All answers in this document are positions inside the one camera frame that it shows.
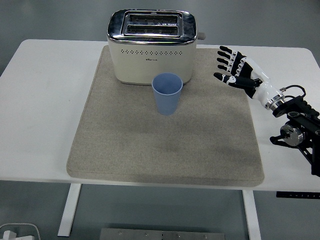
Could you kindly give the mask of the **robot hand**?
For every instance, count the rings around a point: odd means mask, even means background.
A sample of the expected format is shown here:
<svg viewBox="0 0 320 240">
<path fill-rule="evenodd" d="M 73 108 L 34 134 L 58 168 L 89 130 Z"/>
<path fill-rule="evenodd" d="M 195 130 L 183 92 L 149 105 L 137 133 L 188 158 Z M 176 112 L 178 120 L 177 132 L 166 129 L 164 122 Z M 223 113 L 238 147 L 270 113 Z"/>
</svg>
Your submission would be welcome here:
<svg viewBox="0 0 320 240">
<path fill-rule="evenodd" d="M 267 110 L 273 111 L 285 102 L 284 94 L 272 85 L 271 79 L 251 58 L 226 46 L 220 46 L 217 53 L 217 67 L 225 71 L 213 74 L 218 80 L 244 90 Z"/>
</svg>

